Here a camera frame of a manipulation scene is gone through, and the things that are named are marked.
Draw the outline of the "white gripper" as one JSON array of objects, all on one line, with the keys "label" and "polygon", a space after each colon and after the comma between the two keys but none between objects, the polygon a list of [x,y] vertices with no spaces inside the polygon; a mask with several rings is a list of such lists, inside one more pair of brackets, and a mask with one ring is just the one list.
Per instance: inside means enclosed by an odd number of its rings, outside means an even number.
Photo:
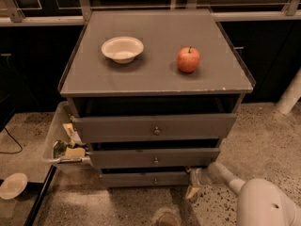
[{"label": "white gripper", "polygon": [[185,198],[187,200],[192,199],[202,186],[210,186],[213,181],[211,179],[211,173],[207,169],[185,167],[186,172],[190,173],[190,186],[187,188]]}]

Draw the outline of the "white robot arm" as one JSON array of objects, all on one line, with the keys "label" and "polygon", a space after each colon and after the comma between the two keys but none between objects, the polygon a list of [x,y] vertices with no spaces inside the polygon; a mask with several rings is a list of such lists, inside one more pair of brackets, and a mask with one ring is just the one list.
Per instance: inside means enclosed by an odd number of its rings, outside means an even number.
[{"label": "white robot arm", "polygon": [[260,178],[249,181],[213,162],[207,168],[189,168],[185,198],[191,199],[202,186],[225,185],[237,196],[237,226],[301,226],[301,207],[278,186]]}]

